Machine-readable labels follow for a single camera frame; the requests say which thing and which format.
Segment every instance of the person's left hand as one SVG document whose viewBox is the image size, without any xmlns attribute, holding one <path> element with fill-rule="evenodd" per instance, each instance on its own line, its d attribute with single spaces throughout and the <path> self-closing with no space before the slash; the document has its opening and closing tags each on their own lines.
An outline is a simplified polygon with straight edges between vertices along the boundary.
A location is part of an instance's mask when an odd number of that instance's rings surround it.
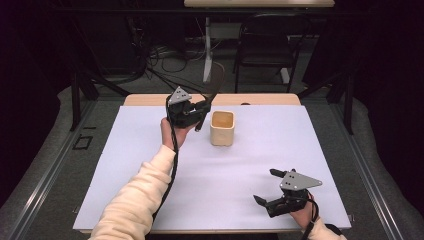
<svg viewBox="0 0 424 240">
<path fill-rule="evenodd" d="M 175 136 L 177 137 L 178 142 L 178 149 L 181 148 L 183 145 L 188 132 L 194 128 L 197 125 L 197 123 L 188 126 L 186 128 L 177 128 L 175 127 Z M 174 143 L 172 142 L 172 131 L 171 131 L 171 125 L 169 124 L 166 117 L 162 118 L 162 121 L 160 123 L 160 128 L 162 131 L 162 144 L 169 147 L 170 149 L 174 150 Z"/>
</svg>

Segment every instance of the white long-sleeve shirt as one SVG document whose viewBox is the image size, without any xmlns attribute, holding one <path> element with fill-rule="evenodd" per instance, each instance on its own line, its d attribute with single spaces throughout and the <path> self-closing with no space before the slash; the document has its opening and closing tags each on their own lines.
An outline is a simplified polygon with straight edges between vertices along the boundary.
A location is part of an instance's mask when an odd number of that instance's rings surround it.
<svg viewBox="0 0 424 240">
<path fill-rule="evenodd" d="M 144 240 L 153 224 L 162 196 L 171 181 L 169 173 L 175 152 L 162 145 L 150 162 L 144 162 L 137 175 L 121 188 L 106 206 L 90 240 Z M 309 234 L 310 240 L 344 240 L 327 229 L 320 219 Z"/>
</svg>

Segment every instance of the silver bracket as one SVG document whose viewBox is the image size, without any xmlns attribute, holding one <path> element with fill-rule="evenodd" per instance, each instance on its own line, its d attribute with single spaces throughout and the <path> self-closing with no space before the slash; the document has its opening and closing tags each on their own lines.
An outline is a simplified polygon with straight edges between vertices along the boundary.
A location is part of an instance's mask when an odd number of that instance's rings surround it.
<svg viewBox="0 0 424 240">
<path fill-rule="evenodd" d="M 321 186 L 320 180 L 302 175 L 297 172 L 288 172 L 284 175 L 283 181 L 280 183 L 280 188 L 284 190 L 299 191 L 311 187 Z"/>
<path fill-rule="evenodd" d="M 184 91 L 181 87 L 177 87 L 174 93 L 171 95 L 171 98 L 168 100 L 168 104 L 177 104 L 180 102 L 188 101 L 191 99 L 191 95 Z"/>
</svg>

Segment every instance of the chair backrest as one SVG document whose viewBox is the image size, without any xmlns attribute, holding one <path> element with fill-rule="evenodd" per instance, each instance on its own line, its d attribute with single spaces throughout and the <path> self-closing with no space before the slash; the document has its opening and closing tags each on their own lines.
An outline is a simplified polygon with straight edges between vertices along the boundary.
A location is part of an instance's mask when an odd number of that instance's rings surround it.
<svg viewBox="0 0 424 240">
<path fill-rule="evenodd" d="M 246 35 L 306 36 L 311 27 L 310 20 L 300 14 L 258 13 L 248 17 L 242 23 L 239 38 Z"/>
</svg>

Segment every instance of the hand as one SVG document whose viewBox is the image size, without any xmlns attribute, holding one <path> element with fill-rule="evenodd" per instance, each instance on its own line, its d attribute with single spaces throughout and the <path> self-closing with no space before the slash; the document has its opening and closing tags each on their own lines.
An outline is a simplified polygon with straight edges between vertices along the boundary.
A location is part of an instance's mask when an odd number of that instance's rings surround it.
<svg viewBox="0 0 424 240">
<path fill-rule="evenodd" d="M 177 128 L 177 127 L 174 128 L 175 136 L 177 137 L 177 142 L 178 142 L 178 149 L 181 148 L 181 146 L 183 145 L 187 137 L 187 133 L 196 125 L 197 123 L 191 126 L 188 126 L 186 128 Z M 162 131 L 162 144 L 174 150 L 174 143 L 172 142 L 171 125 L 169 124 L 166 117 L 162 118 L 162 121 L 160 123 L 160 128 Z"/>
<path fill-rule="evenodd" d="M 314 200 L 314 196 L 312 194 L 309 194 L 309 198 Z M 299 224 L 299 226 L 305 230 L 306 227 L 308 227 L 308 224 L 312 220 L 312 209 L 313 204 L 311 202 L 307 202 L 305 207 L 303 209 L 300 209 L 296 212 L 291 212 L 290 215 L 293 217 L 293 219 Z"/>
</svg>

